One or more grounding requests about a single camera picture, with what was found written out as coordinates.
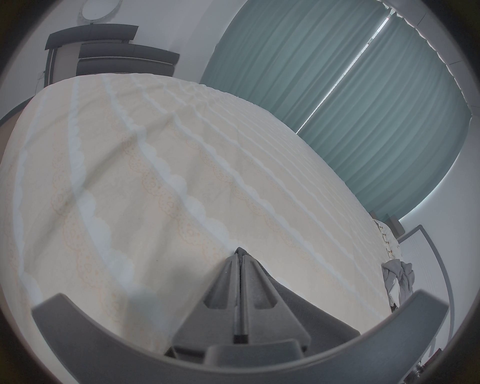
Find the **wooden floor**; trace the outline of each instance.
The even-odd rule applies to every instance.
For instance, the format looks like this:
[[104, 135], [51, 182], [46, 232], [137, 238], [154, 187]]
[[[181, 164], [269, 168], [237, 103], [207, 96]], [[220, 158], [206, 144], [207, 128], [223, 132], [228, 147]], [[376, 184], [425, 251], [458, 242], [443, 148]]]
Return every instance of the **wooden floor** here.
[[[0, 159], [3, 157], [8, 139], [22, 112], [18, 112], [0, 127]], [[20, 330], [8, 308], [7, 301], [0, 288], [0, 383], [1, 384], [58, 384], [44, 371], [44, 367], [35, 361], [23, 340]]]

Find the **curtain fold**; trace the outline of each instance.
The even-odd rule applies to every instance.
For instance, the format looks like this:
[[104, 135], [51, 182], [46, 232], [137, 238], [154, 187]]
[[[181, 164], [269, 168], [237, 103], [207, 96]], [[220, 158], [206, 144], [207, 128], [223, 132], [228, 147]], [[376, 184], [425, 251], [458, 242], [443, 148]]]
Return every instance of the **curtain fold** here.
[[[201, 82], [296, 132], [388, 14], [374, 0], [248, 0]], [[367, 211], [400, 218], [449, 170], [470, 117], [437, 53], [393, 16], [299, 136]]]
[[402, 217], [450, 169], [470, 118], [437, 53], [393, 17], [299, 136], [367, 211]]

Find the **bed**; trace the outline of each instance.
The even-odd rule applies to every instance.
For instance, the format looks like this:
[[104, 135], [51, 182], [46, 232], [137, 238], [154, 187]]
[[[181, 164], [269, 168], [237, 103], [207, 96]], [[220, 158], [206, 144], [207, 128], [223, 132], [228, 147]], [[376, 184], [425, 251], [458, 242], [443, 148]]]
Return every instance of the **bed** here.
[[163, 353], [237, 247], [361, 333], [391, 311], [383, 237], [343, 181], [269, 112], [171, 77], [43, 89], [0, 165], [0, 284], [26, 343], [64, 383], [31, 308], [58, 292]]

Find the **striped bed sheet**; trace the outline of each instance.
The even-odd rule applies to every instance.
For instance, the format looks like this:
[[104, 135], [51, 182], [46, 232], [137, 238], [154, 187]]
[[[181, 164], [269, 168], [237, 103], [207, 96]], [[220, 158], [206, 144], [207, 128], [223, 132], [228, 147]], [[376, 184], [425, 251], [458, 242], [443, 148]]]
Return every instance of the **striped bed sheet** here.
[[365, 332], [390, 314], [382, 235], [291, 129], [204, 85], [150, 74], [48, 86], [0, 165], [0, 284], [64, 383], [30, 310], [58, 292], [163, 353], [222, 262], [246, 249], [289, 289]]

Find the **green curtain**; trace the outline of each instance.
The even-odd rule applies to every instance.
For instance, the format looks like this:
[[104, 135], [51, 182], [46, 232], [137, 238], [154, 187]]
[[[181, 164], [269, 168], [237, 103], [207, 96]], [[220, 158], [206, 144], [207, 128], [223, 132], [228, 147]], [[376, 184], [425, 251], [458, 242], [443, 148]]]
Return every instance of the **green curtain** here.
[[201, 83], [257, 104], [294, 129], [388, 13], [374, 0], [249, 0]]
[[[249, 0], [202, 83], [296, 132], [388, 14], [374, 0]], [[367, 211], [400, 218], [449, 170], [470, 117], [436, 52], [393, 16], [299, 136]]]
[[471, 113], [454, 78], [394, 16], [299, 136], [378, 217], [402, 217], [453, 164]]

